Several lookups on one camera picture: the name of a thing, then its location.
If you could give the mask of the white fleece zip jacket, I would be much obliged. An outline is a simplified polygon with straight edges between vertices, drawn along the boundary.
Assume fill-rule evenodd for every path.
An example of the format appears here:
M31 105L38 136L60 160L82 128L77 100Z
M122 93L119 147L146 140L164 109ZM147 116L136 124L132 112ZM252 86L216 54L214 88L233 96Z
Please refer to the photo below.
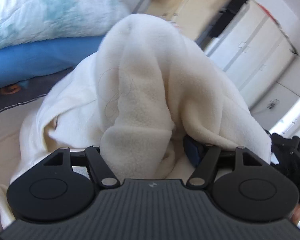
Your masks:
M92 145L119 180L188 180L186 135L270 161L270 137L226 74L170 23L132 14L24 119L12 180L58 148Z

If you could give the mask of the white wardrobe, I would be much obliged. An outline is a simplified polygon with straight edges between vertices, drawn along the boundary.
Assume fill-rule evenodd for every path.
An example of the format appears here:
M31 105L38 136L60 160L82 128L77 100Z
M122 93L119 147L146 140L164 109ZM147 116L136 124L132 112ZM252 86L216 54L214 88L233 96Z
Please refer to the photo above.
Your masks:
M216 38L209 32L217 15L197 42L227 75L260 125L270 130L286 101L270 93L298 56L297 49L272 15L248 0Z

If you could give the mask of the blue folded blanket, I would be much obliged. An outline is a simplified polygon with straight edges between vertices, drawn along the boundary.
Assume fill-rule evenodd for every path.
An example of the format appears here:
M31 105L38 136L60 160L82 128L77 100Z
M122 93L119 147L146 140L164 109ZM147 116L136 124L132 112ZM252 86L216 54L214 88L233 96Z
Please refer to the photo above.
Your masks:
M103 38L57 38L0 49L0 89L75 67L98 50Z

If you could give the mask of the black hanging garment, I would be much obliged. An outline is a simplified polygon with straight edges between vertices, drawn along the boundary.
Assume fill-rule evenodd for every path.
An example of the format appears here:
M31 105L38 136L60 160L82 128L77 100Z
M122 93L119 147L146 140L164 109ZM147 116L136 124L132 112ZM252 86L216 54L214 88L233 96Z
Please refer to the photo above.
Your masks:
M220 11L220 16L212 26L209 36L212 38L218 37L238 14L241 7L247 3L247 1L248 0L231 0L227 6Z

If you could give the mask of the beige wooden cabinet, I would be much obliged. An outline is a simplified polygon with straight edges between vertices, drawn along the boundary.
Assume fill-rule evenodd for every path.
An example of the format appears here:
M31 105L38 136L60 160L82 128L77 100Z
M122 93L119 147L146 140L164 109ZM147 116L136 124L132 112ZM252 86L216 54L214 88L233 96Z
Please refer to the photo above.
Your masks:
M172 22L182 34L196 40L212 18L230 0L145 0L137 13Z

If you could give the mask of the light blue quilted comforter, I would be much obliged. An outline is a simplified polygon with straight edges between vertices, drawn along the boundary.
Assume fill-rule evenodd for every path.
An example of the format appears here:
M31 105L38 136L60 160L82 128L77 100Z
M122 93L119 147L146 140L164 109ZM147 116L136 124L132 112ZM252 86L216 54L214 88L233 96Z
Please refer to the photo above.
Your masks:
M127 15L122 0L0 0L0 49L60 37L104 35Z

